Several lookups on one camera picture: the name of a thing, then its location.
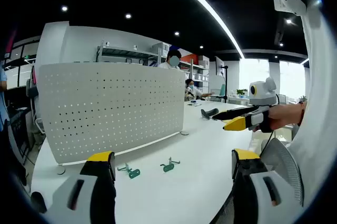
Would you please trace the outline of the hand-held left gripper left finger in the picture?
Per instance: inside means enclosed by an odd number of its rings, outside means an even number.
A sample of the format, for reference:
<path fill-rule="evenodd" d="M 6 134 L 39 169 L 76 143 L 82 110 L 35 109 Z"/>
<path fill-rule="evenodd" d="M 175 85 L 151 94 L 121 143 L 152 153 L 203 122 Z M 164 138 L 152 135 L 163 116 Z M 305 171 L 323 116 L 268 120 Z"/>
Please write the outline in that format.
<path fill-rule="evenodd" d="M 44 218 L 49 223 L 116 223 L 114 160 L 112 151 L 90 156 L 81 172 L 53 193 Z"/>

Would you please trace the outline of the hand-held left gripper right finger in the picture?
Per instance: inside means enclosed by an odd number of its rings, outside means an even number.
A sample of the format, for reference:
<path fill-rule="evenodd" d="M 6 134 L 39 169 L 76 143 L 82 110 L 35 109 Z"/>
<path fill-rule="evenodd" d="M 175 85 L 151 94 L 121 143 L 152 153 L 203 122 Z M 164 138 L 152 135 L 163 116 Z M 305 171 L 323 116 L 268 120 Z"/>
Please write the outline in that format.
<path fill-rule="evenodd" d="M 254 152 L 232 150 L 234 223 L 294 223 L 302 204 L 294 188 Z"/>

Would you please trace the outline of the person's right hand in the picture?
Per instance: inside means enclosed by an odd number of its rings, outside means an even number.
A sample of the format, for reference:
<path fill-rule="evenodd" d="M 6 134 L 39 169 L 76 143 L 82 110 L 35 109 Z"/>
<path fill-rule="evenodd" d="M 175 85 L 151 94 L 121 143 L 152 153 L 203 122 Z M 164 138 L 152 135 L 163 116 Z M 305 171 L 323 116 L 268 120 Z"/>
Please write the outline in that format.
<path fill-rule="evenodd" d="M 289 124 L 301 125 L 307 102 L 288 105 L 276 105 L 269 109 L 269 126 L 272 130 Z"/>

